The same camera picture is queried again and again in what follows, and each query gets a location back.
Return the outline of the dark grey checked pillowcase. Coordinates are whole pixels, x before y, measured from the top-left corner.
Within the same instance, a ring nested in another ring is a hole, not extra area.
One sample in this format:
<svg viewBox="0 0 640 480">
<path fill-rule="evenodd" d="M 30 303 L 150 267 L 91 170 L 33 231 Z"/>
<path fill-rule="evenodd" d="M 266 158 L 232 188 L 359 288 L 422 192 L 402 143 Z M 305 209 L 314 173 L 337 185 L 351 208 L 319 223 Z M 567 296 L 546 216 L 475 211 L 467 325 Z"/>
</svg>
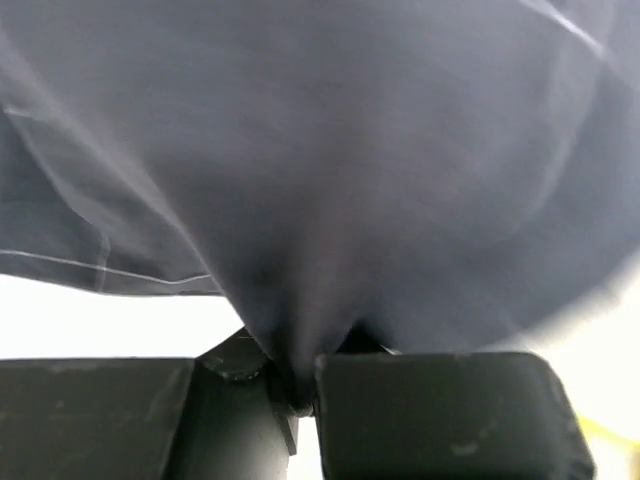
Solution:
<svg viewBox="0 0 640 480">
<path fill-rule="evenodd" d="M 355 328 L 516 337 L 639 248 L 635 1 L 5 1 L 1 270 L 223 295 L 298 405 Z"/>
</svg>

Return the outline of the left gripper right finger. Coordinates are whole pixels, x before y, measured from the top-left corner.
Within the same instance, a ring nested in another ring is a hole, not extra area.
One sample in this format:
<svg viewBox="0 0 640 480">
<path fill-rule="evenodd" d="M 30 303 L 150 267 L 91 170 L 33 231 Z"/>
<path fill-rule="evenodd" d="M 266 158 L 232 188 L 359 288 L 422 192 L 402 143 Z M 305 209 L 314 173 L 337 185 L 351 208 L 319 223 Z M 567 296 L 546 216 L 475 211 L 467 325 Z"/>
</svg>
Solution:
<svg viewBox="0 0 640 480">
<path fill-rule="evenodd" d="M 550 364 L 522 351 L 392 354 L 362 333 L 315 362 L 327 479 L 592 479 Z"/>
</svg>

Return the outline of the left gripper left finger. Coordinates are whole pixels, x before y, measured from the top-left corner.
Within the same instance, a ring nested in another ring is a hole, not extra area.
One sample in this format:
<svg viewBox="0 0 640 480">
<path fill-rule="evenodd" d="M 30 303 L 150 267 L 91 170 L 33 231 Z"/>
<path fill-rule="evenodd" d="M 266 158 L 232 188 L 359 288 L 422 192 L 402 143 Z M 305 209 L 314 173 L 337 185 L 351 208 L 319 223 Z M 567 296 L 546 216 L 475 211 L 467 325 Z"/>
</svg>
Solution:
<svg viewBox="0 0 640 480">
<path fill-rule="evenodd" d="M 275 383 L 245 330 L 192 359 L 5 360 L 1 475 L 283 479 L 298 421 Z"/>
</svg>

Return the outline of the cream pillow with yellow edge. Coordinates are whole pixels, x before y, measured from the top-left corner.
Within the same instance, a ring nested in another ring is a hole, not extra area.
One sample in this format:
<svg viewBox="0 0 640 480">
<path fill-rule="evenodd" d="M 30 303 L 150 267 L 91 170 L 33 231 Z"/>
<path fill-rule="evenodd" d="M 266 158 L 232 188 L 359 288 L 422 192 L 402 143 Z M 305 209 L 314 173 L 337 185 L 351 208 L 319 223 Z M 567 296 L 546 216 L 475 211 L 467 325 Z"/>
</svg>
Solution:
<svg viewBox="0 0 640 480">
<path fill-rule="evenodd" d="M 616 295 L 595 323 L 580 368 L 582 425 L 590 439 L 607 446 L 601 479 L 639 477 L 639 289 Z M 613 455 L 620 457 L 616 469 Z"/>
</svg>

